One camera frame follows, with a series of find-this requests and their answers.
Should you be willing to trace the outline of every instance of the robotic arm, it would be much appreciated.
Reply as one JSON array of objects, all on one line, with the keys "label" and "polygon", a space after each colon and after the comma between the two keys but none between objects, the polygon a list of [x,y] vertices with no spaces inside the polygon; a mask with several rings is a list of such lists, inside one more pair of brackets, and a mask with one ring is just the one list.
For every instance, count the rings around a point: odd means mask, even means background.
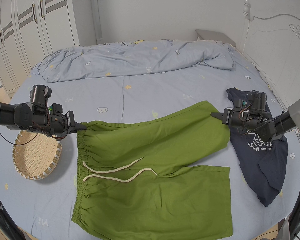
[{"label": "robotic arm", "polygon": [[222,120],[223,124],[237,128],[239,133],[255,132],[264,142],[270,142],[296,126],[300,128],[300,99],[289,106],[287,112],[272,118],[266,111],[267,95],[264,92],[251,91],[248,99],[236,99],[233,109],[224,112],[212,112],[211,116]]},{"label": "robotic arm", "polygon": [[86,126],[75,122],[73,111],[63,115],[62,105],[57,103],[48,108],[51,93],[51,88],[47,86],[34,85],[30,91],[30,102],[16,105],[0,103],[0,125],[12,130],[56,135],[57,139],[85,130]]}]

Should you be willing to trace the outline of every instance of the cabinet handle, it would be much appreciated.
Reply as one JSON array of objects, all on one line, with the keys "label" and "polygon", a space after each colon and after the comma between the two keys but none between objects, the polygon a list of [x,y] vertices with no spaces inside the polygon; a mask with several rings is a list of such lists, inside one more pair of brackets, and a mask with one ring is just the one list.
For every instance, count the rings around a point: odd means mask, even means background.
[{"label": "cabinet handle", "polygon": [[36,22],[37,19],[35,18],[35,5],[34,4],[32,4],[32,14],[33,14],[33,19]]},{"label": "cabinet handle", "polygon": [[42,1],[43,0],[40,0],[40,13],[41,13],[41,17],[43,18],[44,15],[43,15]]},{"label": "cabinet handle", "polygon": [[1,44],[3,44],[3,41],[2,41],[2,30],[0,30],[0,38],[1,38]]}]

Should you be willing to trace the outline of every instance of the white wall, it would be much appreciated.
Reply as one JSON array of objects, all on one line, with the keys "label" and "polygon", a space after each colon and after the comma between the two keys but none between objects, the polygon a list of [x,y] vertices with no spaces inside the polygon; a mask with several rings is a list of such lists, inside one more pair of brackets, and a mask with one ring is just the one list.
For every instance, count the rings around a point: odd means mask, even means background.
[{"label": "white wall", "polygon": [[104,42],[197,40],[195,29],[225,33],[239,44],[244,0],[98,0]]}]

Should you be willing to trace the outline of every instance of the bed sheet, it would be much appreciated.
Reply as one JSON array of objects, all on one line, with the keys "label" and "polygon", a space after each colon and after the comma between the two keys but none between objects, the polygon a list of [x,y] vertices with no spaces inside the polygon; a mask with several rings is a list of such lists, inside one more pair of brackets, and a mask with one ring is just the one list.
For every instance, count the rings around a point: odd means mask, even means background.
[{"label": "bed sheet", "polygon": [[[281,114],[279,103],[257,69],[236,49],[231,54],[236,63],[234,72],[199,65],[165,73],[125,76],[121,81],[103,77],[56,83],[47,83],[41,76],[31,74],[11,104],[28,102],[32,86],[43,84],[52,89],[49,104],[62,104],[64,112],[74,111],[77,122],[137,123],[166,116],[203,100],[223,111],[232,107],[226,89],[236,87],[266,92],[272,115]],[[3,126],[0,132],[10,141],[18,133]],[[294,131],[286,137],[289,154],[282,193],[268,207],[260,203],[246,184],[230,142],[225,149],[193,164],[230,167],[233,235],[227,239],[252,239],[292,211],[300,189],[300,147]],[[97,239],[71,221],[76,199],[76,134],[68,135],[61,143],[62,154],[53,173],[45,179],[30,181],[15,171],[12,146],[0,138],[1,201],[16,224],[38,239]]]}]

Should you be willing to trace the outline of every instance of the green pants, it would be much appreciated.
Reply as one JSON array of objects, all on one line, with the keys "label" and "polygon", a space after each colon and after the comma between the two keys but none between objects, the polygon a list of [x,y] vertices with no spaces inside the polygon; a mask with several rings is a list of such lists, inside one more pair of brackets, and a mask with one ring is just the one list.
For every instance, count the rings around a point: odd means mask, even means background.
[{"label": "green pants", "polygon": [[231,236],[229,167],[187,167],[229,141],[228,127],[211,112],[203,101],[148,122],[83,123],[72,221],[105,240]]}]

